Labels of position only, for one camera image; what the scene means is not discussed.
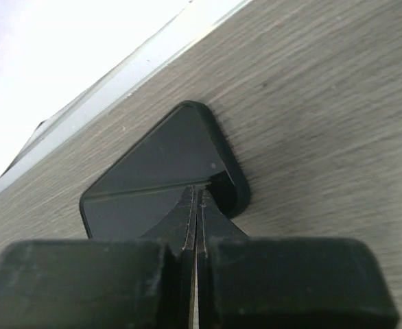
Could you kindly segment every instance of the glossy black surface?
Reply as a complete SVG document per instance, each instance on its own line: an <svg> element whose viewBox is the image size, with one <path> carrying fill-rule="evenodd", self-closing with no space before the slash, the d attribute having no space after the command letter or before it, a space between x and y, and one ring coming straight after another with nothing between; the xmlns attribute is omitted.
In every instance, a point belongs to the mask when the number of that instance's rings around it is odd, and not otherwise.
<svg viewBox="0 0 402 329"><path fill-rule="evenodd" d="M178 203L186 186L205 186L229 218L250 201L248 183L210 110L178 105L82 196L89 237L133 239Z"/></svg>

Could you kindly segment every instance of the gray wooden panel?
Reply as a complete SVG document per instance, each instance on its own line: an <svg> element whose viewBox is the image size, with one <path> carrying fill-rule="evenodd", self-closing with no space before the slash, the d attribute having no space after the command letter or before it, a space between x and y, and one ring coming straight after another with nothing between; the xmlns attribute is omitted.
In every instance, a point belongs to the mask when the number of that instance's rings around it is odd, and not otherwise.
<svg viewBox="0 0 402 329"><path fill-rule="evenodd" d="M402 0L254 0L0 194L0 251L84 238L81 193L183 99L250 181L243 230L367 242L402 311Z"/></svg>

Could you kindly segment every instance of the wood grain surface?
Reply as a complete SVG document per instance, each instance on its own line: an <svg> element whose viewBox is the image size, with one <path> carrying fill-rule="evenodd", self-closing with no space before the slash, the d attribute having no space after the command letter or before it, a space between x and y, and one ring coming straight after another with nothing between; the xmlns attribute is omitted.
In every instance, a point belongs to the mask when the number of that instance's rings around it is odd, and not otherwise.
<svg viewBox="0 0 402 329"><path fill-rule="evenodd" d="M365 241L402 313L402 0L254 0L0 194L0 251L85 238L80 195L184 99L250 182L245 232Z"/></svg>

